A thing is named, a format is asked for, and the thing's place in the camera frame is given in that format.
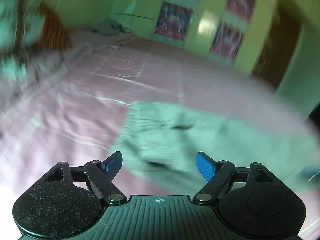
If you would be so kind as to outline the yellow-green wardrobe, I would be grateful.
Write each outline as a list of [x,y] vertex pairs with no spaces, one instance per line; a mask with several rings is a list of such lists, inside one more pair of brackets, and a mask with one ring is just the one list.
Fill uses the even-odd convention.
[[[114,0],[111,18],[135,35],[153,40],[163,0]],[[207,58],[227,0],[199,0],[182,49]],[[271,26],[277,0],[255,0],[252,19],[232,66],[251,74]]]

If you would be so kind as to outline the left red poster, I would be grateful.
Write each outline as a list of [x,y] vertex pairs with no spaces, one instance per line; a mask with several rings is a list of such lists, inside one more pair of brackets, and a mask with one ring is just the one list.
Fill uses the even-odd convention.
[[182,48],[199,0],[163,0],[152,39]]

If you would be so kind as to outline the teal floral cloth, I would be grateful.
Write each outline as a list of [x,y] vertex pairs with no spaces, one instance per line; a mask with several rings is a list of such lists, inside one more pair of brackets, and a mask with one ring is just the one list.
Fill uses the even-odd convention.
[[25,78],[29,50],[40,39],[44,22],[39,0],[1,0],[1,78]]

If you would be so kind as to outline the grey crumpled cloth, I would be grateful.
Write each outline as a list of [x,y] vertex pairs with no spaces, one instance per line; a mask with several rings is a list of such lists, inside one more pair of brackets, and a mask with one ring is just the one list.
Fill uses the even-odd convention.
[[128,33],[121,23],[118,23],[115,20],[107,19],[103,22],[96,23],[92,25],[90,31],[96,34],[104,35],[104,36],[113,36],[118,33]]

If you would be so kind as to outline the pink checked bed sheet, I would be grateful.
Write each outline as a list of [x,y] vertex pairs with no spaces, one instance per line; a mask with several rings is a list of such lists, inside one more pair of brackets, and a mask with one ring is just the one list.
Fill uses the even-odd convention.
[[[1,82],[1,239],[20,238],[12,207],[56,163],[82,166],[116,152],[112,146],[136,101],[166,102],[272,134],[316,139],[313,127],[270,87],[212,60],[129,34],[75,31],[72,42],[71,49],[33,54],[23,81]],[[319,191],[298,179],[302,187],[291,189],[307,208],[301,236],[315,239]],[[124,165],[114,184],[128,196],[188,194],[170,192]]]

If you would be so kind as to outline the grey fleece pant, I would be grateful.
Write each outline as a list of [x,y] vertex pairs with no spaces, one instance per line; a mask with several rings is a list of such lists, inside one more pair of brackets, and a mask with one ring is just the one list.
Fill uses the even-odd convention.
[[194,194],[205,183],[196,154],[236,166],[261,163],[292,189],[302,187],[299,173],[319,164],[317,141],[310,135],[272,134],[249,123],[166,102],[134,102],[112,151],[123,164],[174,193]]

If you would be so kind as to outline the right red poster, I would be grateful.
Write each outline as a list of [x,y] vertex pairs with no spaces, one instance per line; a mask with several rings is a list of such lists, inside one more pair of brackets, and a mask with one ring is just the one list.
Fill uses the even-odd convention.
[[227,0],[208,57],[232,66],[252,19],[255,0]]

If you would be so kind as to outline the orange patterned pillow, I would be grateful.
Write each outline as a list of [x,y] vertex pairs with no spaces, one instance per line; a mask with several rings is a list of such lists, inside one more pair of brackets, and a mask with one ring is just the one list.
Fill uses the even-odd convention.
[[41,2],[39,12],[44,16],[42,34],[34,47],[39,50],[64,50],[71,48],[71,38],[68,29],[60,17],[46,3]]

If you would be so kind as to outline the brown wooden door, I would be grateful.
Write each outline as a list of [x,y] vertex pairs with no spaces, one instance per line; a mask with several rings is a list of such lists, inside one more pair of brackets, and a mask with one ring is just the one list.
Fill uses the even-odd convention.
[[278,0],[271,27],[252,75],[274,89],[280,86],[294,56],[304,16],[294,0]]

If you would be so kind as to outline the red poster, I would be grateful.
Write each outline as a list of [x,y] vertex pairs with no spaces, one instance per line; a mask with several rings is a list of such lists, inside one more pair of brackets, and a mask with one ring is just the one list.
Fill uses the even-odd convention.
[[227,0],[208,57],[232,66],[252,19],[255,0]]
[[199,0],[163,0],[152,39],[182,48]]

